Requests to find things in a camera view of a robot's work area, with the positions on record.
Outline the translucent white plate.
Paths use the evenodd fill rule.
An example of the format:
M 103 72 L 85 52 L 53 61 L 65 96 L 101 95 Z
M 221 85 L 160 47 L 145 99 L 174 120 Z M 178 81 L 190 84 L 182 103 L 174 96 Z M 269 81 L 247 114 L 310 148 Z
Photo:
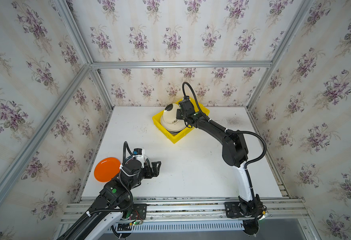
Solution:
M 186 128 L 184 120 L 176 120 L 175 123 L 169 124 L 161 116 L 160 123 L 167 131 L 172 133 L 179 133 Z

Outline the cream plate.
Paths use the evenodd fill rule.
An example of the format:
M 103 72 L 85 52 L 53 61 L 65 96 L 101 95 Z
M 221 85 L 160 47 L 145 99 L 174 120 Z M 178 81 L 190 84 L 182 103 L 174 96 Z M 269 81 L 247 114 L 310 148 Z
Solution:
M 177 119 L 177 111 L 180 109 L 178 104 L 169 104 L 165 107 L 162 114 L 162 121 L 168 125 L 176 124 L 179 120 Z

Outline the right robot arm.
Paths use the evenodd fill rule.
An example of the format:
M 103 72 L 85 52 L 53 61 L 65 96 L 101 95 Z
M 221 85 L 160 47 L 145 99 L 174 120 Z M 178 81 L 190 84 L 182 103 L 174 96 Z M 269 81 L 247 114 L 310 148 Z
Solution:
M 222 145 L 224 162 L 238 169 L 242 181 L 243 189 L 239 190 L 241 215 L 260 220 L 266 212 L 266 207 L 261 202 L 259 195 L 255 193 L 248 166 L 258 162 L 266 155 L 267 144 L 264 139 L 254 132 L 233 131 L 221 126 L 203 113 L 199 105 L 197 105 L 198 111 L 196 112 L 195 106 L 188 96 L 184 97 L 178 105 L 180 106 L 176 113 L 178 120 L 183 120 L 187 127 L 194 127 L 206 132 Z M 262 143 L 262 153 L 253 160 L 248 159 L 249 150 L 244 135 L 256 137 Z

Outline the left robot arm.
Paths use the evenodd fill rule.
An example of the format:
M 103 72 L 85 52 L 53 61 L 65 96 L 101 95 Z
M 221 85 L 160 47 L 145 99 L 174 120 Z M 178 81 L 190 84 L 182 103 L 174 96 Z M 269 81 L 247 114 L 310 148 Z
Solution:
M 124 214 L 133 210 L 131 190 L 143 179 L 158 177 L 161 162 L 130 158 L 120 165 L 119 173 L 99 192 L 98 197 L 83 215 L 60 237 L 59 240 L 96 240 Z

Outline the green rim plate under arm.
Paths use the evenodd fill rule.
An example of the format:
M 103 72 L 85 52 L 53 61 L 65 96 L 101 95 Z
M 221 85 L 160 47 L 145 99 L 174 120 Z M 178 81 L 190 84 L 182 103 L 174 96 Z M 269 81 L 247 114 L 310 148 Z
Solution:
M 144 156 L 144 160 L 145 160 L 146 165 L 150 167 L 150 161 L 149 161 L 147 156 Z

